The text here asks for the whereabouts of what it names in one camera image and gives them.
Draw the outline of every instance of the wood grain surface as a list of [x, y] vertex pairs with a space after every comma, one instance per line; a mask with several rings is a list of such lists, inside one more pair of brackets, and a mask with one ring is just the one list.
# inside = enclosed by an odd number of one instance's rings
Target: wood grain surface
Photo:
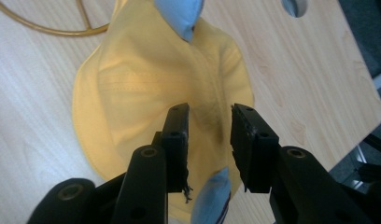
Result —
[[[74, 0], [3, 2], [52, 28], [84, 28]], [[337, 1], [305, 2], [295, 19], [281, 0], [206, 0], [203, 17], [243, 51], [255, 107], [281, 145], [303, 147], [331, 169], [380, 123], [381, 101]], [[113, 0], [85, 5], [92, 25], [109, 22]], [[0, 223], [26, 222], [65, 179], [103, 183], [71, 120], [75, 75], [103, 38], [45, 35], [0, 12]], [[273, 222], [267, 196], [243, 192], [225, 221]]]

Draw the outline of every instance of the yellow cloth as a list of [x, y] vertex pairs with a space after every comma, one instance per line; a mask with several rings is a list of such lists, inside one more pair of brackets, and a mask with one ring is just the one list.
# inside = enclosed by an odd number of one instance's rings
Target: yellow cloth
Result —
[[[190, 43], [165, 22], [153, 0], [118, 1], [101, 45], [79, 68], [73, 120], [92, 167], [109, 180], [161, 131], [168, 108], [190, 105], [188, 183], [195, 199], [207, 179], [229, 166], [231, 108], [253, 105], [247, 70], [233, 40], [203, 19]], [[195, 200], [169, 194], [169, 216], [189, 222]]]

